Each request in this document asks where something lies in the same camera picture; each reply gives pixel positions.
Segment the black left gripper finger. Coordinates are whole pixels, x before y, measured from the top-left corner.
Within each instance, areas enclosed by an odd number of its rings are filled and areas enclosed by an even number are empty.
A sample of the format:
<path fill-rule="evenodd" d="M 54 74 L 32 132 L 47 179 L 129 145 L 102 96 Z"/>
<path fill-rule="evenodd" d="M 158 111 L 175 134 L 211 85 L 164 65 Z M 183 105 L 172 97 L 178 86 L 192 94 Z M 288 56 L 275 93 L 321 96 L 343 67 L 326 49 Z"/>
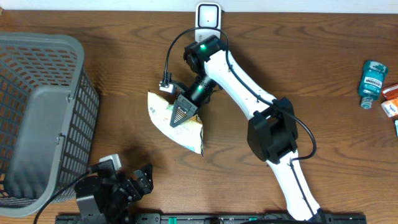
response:
<path fill-rule="evenodd" d="M 149 179 L 148 179 L 147 174 L 141 170 L 136 170 L 134 172 L 134 175 L 136 176 L 136 182 L 140 188 L 140 191 L 142 191 L 144 195 L 148 194 L 149 193 Z"/>
<path fill-rule="evenodd" d="M 142 183 L 146 190 L 153 190 L 153 166 L 152 164 L 146 164 L 142 169 Z"/>

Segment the yellow snack bag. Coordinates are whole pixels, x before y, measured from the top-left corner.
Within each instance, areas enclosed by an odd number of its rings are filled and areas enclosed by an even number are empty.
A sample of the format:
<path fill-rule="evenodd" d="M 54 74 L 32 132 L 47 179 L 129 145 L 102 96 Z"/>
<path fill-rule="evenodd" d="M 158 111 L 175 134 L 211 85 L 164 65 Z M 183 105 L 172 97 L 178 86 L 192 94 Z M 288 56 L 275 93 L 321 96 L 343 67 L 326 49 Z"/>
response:
<path fill-rule="evenodd" d="M 174 106 L 163 97 L 148 92 L 147 107 L 154 126 L 177 144 L 203 156 L 203 123 L 198 115 L 173 128 L 170 125 Z"/>

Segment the teal mouthwash bottle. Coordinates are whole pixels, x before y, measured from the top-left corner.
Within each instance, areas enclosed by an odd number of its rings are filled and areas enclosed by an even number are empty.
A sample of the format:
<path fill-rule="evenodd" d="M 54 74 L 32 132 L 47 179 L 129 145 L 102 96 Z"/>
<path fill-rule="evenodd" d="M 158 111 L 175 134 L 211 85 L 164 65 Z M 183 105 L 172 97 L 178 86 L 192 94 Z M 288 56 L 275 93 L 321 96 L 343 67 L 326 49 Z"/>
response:
<path fill-rule="evenodd" d="M 358 94 L 361 97 L 360 106 L 369 110 L 372 103 L 379 99 L 382 86 L 389 69 L 374 60 L 367 60 L 363 67 L 363 76 L 359 84 Z"/>

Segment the red chocolate bar wrapper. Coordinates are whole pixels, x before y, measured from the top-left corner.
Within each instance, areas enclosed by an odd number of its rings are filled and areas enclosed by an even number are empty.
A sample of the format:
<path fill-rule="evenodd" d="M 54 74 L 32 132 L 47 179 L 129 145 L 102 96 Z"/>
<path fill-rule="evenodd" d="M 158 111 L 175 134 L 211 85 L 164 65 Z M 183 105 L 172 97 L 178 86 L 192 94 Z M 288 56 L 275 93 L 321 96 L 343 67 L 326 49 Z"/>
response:
<path fill-rule="evenodd" d="M 382 89 L 382 95 L 386 100 L 393 100 L 398 97 L 398 84 Z"/>

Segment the orange tissue packet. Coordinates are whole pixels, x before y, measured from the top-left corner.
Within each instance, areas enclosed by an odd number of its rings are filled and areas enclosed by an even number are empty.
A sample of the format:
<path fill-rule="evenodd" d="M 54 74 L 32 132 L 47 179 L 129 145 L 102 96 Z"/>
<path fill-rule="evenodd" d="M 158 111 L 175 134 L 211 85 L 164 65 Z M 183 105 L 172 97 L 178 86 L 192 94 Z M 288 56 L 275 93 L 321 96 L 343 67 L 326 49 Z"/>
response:
<path fill-rule="evenodd" d="M 384 110 L 388 118 L 392 118 L 398 115 L 398 99 L 394 98 L 391 100 L 384 101 L 381 103 L 381 107 Z"/>

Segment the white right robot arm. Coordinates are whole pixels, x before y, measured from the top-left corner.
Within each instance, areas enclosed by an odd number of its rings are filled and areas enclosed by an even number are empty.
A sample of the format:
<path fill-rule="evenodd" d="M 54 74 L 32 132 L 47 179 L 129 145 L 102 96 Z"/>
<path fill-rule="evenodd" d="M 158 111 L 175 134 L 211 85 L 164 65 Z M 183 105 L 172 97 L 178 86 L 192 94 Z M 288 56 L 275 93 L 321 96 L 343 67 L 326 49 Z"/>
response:
<path fill-rule="evenodd" d="M 248 145 L 272 169 L 290 216 L 300 221 L 322 221 L 324 214 L 300 167 L 303 158 L 296 140 L 297 127 L 303 122 L 294 115 L 292 103 L 263 90 L 236 63 L 227 43 L 215 35 L 186 46 L 183 59 L 197 77 L 191 87 L 181 86 L 170 126 L 175 128 L 194 117 L 215 86 L 224 89 L 247 118 Z"/>

